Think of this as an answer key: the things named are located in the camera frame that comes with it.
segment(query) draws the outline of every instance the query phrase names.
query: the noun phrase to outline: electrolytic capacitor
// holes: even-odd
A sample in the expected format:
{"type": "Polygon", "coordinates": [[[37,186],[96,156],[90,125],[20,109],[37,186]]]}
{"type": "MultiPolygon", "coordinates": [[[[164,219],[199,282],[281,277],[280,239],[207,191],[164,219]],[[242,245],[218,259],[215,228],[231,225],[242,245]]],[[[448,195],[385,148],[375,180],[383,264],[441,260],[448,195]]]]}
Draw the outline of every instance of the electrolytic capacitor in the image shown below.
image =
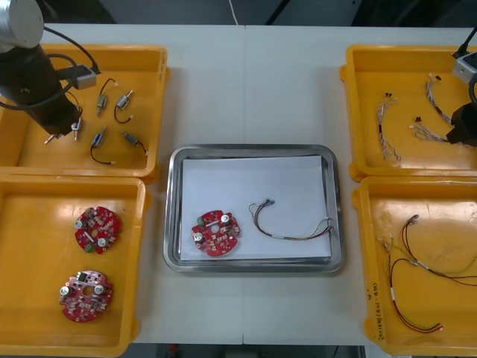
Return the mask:
{"type": "Polygon", "coordinates": [[[103,248],[104,246],[106,246],[106,239],[103,239],[103,238],[98,239],[98,246],[100,248],[103,248]]]}
{"type": "Polygon", "coordinates": [[[63,286],[60,289],[60,295],[63,297],[70,296],[73,293],[73,289],[71,287],[63,286]]]}
{"type": "Polygon", "coordinates": [[[192,237],[194,238],[195,242],[202,242],[203,241],[203,235],[201,233],[194,233],[192,235],[192,237]]]}
{"type": "Polygon", "coordinates": [[[228,215],[223,215],[223,216],[221,217],[221,223],[222,223],[222,224],[228,224],[229,221],[230,221],[230,218],[229,218],[228,215]]]}
{"type": "Polygon", "coordinates": [[[104,294],[104,286],[102,286],[102,285],[95,286],[94,292],[95,292],[96,295],[103,295],[104,294]]]}
{"type": "Polygon", "coordinates": [[[81,220],[77,220],[75,222],[75,229],[76,230],[86,229],[86,222],[82,222],[81,220]]]}

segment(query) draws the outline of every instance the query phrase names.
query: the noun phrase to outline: wire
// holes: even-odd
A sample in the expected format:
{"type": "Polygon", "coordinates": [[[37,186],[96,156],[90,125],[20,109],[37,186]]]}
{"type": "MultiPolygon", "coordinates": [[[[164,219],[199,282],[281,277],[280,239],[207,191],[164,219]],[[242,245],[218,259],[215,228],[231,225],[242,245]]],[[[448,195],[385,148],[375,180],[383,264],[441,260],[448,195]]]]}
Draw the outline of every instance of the wire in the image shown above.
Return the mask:
{"type": "Polygon", "coordinates": [[[232,11],[233,21],[235,21],[235,22],[236,22],[236,25],[238,25],[239,22],[237,21],[236,12],[235,12],[234,9],[233,9],[232,0],[229,0],[229,4],[230,4],[230,10],[232,11]]]}
{"type": "Polygon", "coordinates": [[[108,79],[106,80],[106,82],[104,82],[104,85],[102,86],[101,91],[99,92],[99,95],[102,95],[102,94],[103,94],[104,88],[106,87],[106,85],[107,85],[107,83],[108,83],[109,81],[113,81],[116,85],[117,85],[117,83],[118,83],[118,82],[116,82],[116,80],[115,80],[114,78],[108,78],[108,79]]]}
{"type": "Polygon", "coordinates": [[[261,227],[260,227],[260,224],[259,224],[259,214],[260,212],[262,211],[262,209],[264,207],[269,207],[271,206],[272,204],[275,203],[275,200],[271,200],[271,199],[266,199],[265,201],[263,201],[260,205],[257,205],[257,204],[250,204],[249,207],[248,207],[248,210],[250,211],[250,214],[252,215],[252,219],[253,219],[253,224],[256,226],[257,229],[259,229],[259,231],[261,233],[263,233],[264,235],[267,235],[269,237],[273,237],[274,239],[283,239],[283,240],[292,240],[292,241],[306,241],[306,240],[310,240],[310,239],[315,239],[317,237],[320,237],[322,235],[325,235],[327,233],[329,233],[332,229],[332,226],[331,225],[327,225],[326,228],[321,231],[320,233],[318,233],[318,230],[321,226],[321,224],[323,222],[327,222],[329,221],[330,219],[329,218],[325,218],[323,220],[320,221],[320,223],[317,225],[315,231],[312,233],[312,235],[310,236],[307,236],[307,237],[294,237],[294,236],[279,236],[279,235],[274,235],[272,233],[269,233],[265,230],[263,230],[261,227]],[[251,210],[251,207],[252,206],[255,206],[256,207],[256,210],[255,210],[255,213],[251,210]]]}
{"type": "MultiPolygon", "coordinates": [[[[404,226],[402,227],[402,230],[401,230],[402,243],[403,243],[405,249],[407,250],[407,252],[411,255],[412,260],[414,261],[414,262],[411,262],[411,263],[414,264],[414,265],[417,265],[417,266],[422,266],[425,270],[431,272],[432,274],[435,274],[436,276],[448,278],[448,279],[450,279],[450,280],[452,280],[456,283],[459,283],[461,285],[477,287],[477,283],[465,283],[465,282],[459,281],[459,280],[467,279],[467,278],[477,278],[476,275],[453,276],[453,274],[459,274],[459,273],[461,273],[465,270],[459,270],[459,271],[456,271],[454,273],[440,272],[440,271],[434,270],[433,268],[430,268],[425,263],[423,263],[422,261],[420,261],[419,259],[417,259],[415,257],[415,255],[411,251],[411,246],[409,245],[408,227],[410,225],[416,224],[418,219],[419,219],[418,215],[413,215],[411,218],[408,219],[408,221],[404,224],[404,226]]],[[[471,264],[474,263],[476,261],[476,259],[477,259],[477,257],[474,258],[474,260],[471,262],[471,264]]]]}
{"type": "Polygon", "coordinates": [[[430,131],[424,124],[420,117],[416,117],[415,125],[410,125],[410,129],[414,129],[414,136],[420,140],[431,140],[435,142],[448,143],[449,140],[443,136],[438,136],[436,133],[430,131]]]}
{"type": "Polygon", "coordinates": [[[459,49],[452,54],[454,58],[459,58],[467,54],[467,47],[469,47],[470,40],[474,37],[474,35],[477,33],[477,27],[475,27],[471,32],[470,35],[466,38],[464,43],[460,45],[459,49]]]}
{"type": "Polygon", "coordinates": [[[3,102],[0,102],[0,107],[6,108],[7,110],[33,110],[34,108],[44,106],[45,104],[48,104],[48,103],[54,101],[55,99],[58,99],[59,97],[61,97],[65,93],[67,93],[70,88],[73,87],[73,84],[76,82],[76,80],[78,78],[78,71],[79,71],[79,67],[76,64],[76,62],[72,58],[70,58],[70,57],[68,57],[64,54],[48,54],[47,56],[51,57],[51,58],[63,58],[64,60],[69,61],[73,65],[73,78],[70,81],[68,81],[68,84],[65,86],[65,88],[63,88],[58,93],[52,95],[51,97],[48,97],[47,99],[45,99],[43,101],[40,101],[40,102],[37,102],[35,104],[27,104],[27,105],[24,105],[24,106],[11,106],[9,104],[5,104],[3,102]]]}
{"type": "Polygon", "coordinates": [[[115,106],[115,107],[114,107],[114,119],[115,119],[120,125],[125,125],[125,124],[128,123],[132,118],[134,118],[134,115],[131,115],[131,116],[129,116],[129,118],[126,119],[125,121],[120,121],[120,120],[118,119],[117,110],[118,110],[118,106],[115,106]]]}
{"type": "Polygon", "coordinates": [[[397,259],[396,261],[394,261],[393,265],[391,266],[391,271],[390,271],[390,274],[389,274],[389,287],[391,289],[391,299],[393,301],[393,306],[394,306],[394,309],[396,310],[397,315],[399,316],[399,319],[401,320],[401,322],[407,328],[410,328],[413,331],[418,332],[418,333],[434,333],[434,332],[437,332],[438,330],[442,330],[444,326],[441,323],[434,324],[431,327],[419,326],[419,325],[413,323],[412,321],[410,321],[408,318],[406,318],[401,313],[401,311],[399,310],[399,307],[397,306],[397,303],[396,303],[396,295],[395,295],[395,292],[394,292],[393,274],[394,274],[394,266],[396,266],[396,264],[398,262],[401,262],[401,261],[405,261],[405,262],[409,263],[409,261],[407,261],[407,259],[403,259],[403,258],[397,259]]]}
{"type": "Polygon", "coordinates": [[[91,60],[91,70],[99,75],[101,73],[101,71],[99,70],[99,67],[98,67],[98,64],[96,63],[96,60],[94,59],[94,57],[82,46],[80,45],[79,43],[77,43],[76,41],[74,41],[73,39],[67,37],[66,35],[56,31],[56,30],[53,30],[52,28],[47,28],[46,26],[44,27],[45,31],[47,32],[51,32],[52,34],[54,35],[57,35],[58,37],[61,37],[62,39],[72,43],[73,45],[75,45],[76,47],[78,47],[90,60],[91,60]]]}
{"type": "Polygon", "coordinates": [[[439,113],[439,115],[444,118],[444,120],[449,123],[450,125],[452,125],[452,120],[451,118],[446,115],[440,108],[439,106],[437,105],[435,99],[434,99],[434,96],[432,95],[432,87],[437,83],[437,82],[440,82],[442,81],[442,78],[440,78],[439,76],[433,76],[432,73],[429,73],[429,79],[427,80],[426,82],[426,95],[427,95],[427,99],[429,100],[429,102],[431,102],[432,106],[435,108],[435,110],[437,111],[437,113],[439,113]]]}
{"type": "Polygon", "coordinates": [[[91,158],[96,162],[96,163],[100,163],[100,164],[104,164],[105,166],[111,166],[112,164],[114,164],[115,162],[102,162],[100,160],[97,160],[95,158],[95,156],[93,155],[92,153],[92,150],[96,148],[94,145],[91,146],[90,150],[89,150],[89,153],[91,154],[91,158]]]}
{"type": "Polygon", "coordinates": [[[401,160],[401,156],[397,153],[395,147],[386,140],[384,132],[382,130],[382,123],[385,118],[385,114],[388,111],[389,107],[397,102],[397,98],[393,97],[391,93],[385,93],[385,100],[381,101],[378,105],[378,110],[376,117],[378,119],[378,131],[379,139],[381,140],[383,159],[386,159],[388,155],[391,155],[396,162],[401,160]]]}

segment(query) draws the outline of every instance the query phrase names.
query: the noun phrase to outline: wire harness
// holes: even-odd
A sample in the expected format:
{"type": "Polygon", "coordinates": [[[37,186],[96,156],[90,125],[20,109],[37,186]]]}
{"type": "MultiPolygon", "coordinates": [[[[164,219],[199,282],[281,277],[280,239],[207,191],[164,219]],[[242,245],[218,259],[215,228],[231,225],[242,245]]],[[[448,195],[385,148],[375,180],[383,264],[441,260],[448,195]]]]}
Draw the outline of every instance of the wire harness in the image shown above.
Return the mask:
{"type": "Polygon", "coordinates": [[[250,211],[250,214],[252,215],[253,224],[256,226],[257,229],[259,229],[259,231],[261,233],[263,233],[266,236],[273,237],[274,239],[281,239],[281,240],[306,241],[306,240],[315,239],[317,237],[326,235],[332,230],[332,226],[329,224],[329,221],[331,219],[330,218],[325,218],[325,219],[320,221],[320,223],[316,227],[315,231],[310,236],[305,236],[305,237],[280,236],[280,235],[275,235],[275,234],[269,233],[269,232],[263,230],[262,227],[260,226],[259,214],[263,210],[264,207],[269,207],[273,204],[275,204],[275,200],[267,198],[261,204],[250,204],[249,207],[248,207],[248,211],[250,211]],[[324,222],[327,223],[327,226],[325,227],[324,230],[322,230],[320,232],[319,231],[320,226],[324,222]]]}
{"type": "Polygon", "coordinates": [[[427,99],[429,100],[429,102],[431,102],[432,106],[435,108],[435,110],[437,111],[437,113],[439,113],[439,115],[447,122],[449,123],[450,125],[452,125],[452,120],[451,118],[446,115],[440,108],[439,106],[437,105],[437,102],[435,101],[435,98],[434,96],[432,95],[432,87],[438,83],[438,82],[441,82],[442,81],[442,78],[440,78],[440,76],[433,76],[432,73],[429,73],[429,79],[427,80],[426,82],[426,95],[427,95],[427,99]]]}
{"type": "Polygon", "coordinates": [[[382,123],[385,118],[385,114],[388,111],[389,107],[397,102],[397,98],[394,97],[391,93],[385,93],[385,100],[381,101],[378,105],[378,110],[376,112],[376,117],[378,119],[378,130],[379,130],[379,140],[381,140],[383,159],[386,159],[387,156],[394,158],[396,162],[401,160],[401,156],[397,153],[395,147],[389,143],[385,138],[384,132],[382,130],[382,123]]]}
{"type": "Polygon", "coordinates": [[[461,281],[461,280],[464,280],[464,279],[477,278],[477,276],[475,276],[475,275],[462,275],[463,272],[468,270],[477,261],[477,256],[475,256],[473,258],[473,260],[468,265],[466,265],[464,268],[462,268],[460,270],[457,270],[457,271],[443,272],[443,271],[439,271],[437,269],[429,267],[427,264],[425,264],[423,261],[419,260],[414,255],[413,251],[411,250],[411,246],[409,245],[409,235],[408,235],[409,234],[409,228],[410,228],[410,226],[417,224],[418,219],[419,219],[419,215],[415,214],[415,215],[411,216],[408,220],[406,220],[405,224],[402,226],[402,229],[400,231],[400,236],[401,236],[401,241],[402,241],[402,245],[404,246],[404,248],[401,248],[398,245],[394,244],[394,238],[393,238],[392,235],[389,236],[389,240],[384,240],[383,238],[378,238],[378,241],[380,241],[384,245],[386,251],[388,252],[388,255],[387,255],[386,260],[385,260],[385,271],[388,274],[389,286],[390,286],[390,290],[391,290],[391,299],[393,301],[393,306],[394,306],[394,309],[396,310],[397,315],[399,316],[399,319],[402,321],[402,323],[406,327],[408,327],[408,328],[410,328],[410,329],[412,329],[416,332],[419,332],[419,333],[433,333],[433,332],[436,332],[438,330],[442,330],[443,327],[444,327],[443,324],[437,323],[437,324],[434,324],[432,326],[425,327],[425,326],[422,326],[420,324],[414,323],[412,320],[410,320],[409,318],[404,316],[401,313],[401,311],[399,310],[399,306],[398,306],[397,300],[396,300],[396,293],[394,291],[394,282],[393,282],[394,269],[395,269],[397,263],[406,262],[410,265],[413,265],[413,266],[416,266],[416,267],[421,267],[421,268],[425,269],[426,271],[430,272],[431,274],[434,274],[438,277],[449,279],[449,280],[451,280],[455,283],[461,284],[461,285],[477,286],[477,283],[468,283],[468,282],[462,282],[461,281]],[[391,254],[392,254],[393,250],[399,251],[401,253],[402,257],[395,260],[393,262],[393,264],[391,265],[391,254]]]}
{"type": "Polygon", "coordinates": [[[416,117],[415,124],[409,126],[410,129],[414,129],[414,136],[420,140],[432,140],[435,142],[448,143],[449,140],[443,136],[438,136],[436,133],[429,130],[420,117],[416,117]]]}

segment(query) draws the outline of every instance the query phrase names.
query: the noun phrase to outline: white cable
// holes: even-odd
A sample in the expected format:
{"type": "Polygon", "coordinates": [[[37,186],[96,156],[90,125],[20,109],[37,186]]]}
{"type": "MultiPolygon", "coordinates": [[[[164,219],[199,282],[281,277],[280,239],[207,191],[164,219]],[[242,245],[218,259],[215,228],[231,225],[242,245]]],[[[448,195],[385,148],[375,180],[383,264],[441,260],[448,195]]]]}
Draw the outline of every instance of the white cable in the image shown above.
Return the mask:
{"type": "Polygon", "coordinates": [[[232,0],[229,0],[229,4],[230,4],[230,10],[232,11],[233,21],[235,21],[235,22],[236,22],[236,25],[238,25],[239,22],[237,21],[236,12],[235,12],[234,9],[233,9],[232,0]]]}

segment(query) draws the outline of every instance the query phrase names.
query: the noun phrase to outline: robotic arm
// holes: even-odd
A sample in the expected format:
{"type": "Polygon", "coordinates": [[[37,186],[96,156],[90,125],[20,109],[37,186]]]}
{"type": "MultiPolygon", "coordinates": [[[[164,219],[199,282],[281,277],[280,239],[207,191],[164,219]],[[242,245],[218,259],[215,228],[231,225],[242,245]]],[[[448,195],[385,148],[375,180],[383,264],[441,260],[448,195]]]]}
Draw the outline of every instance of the robotic arm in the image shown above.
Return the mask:
{"type": "Polygon", "coordinates": [[[98,65],[81,45],[44,27],[35,0],[0,0],[0,93],[16,106],[0,102],[8,110],[26,111],[45,131],[59,137],[72,131],[80,111],[66,92],[96,85],[98,65]],[[45,54],[40,40],[43,30],[76,45],[92,61],[92,67],[77,65],[63,54],[45,54]],[[56,71],[50,58],[62,58],[71,67],[56,71]],[[63,88],[60,80],[67,80],[63,88]]]}

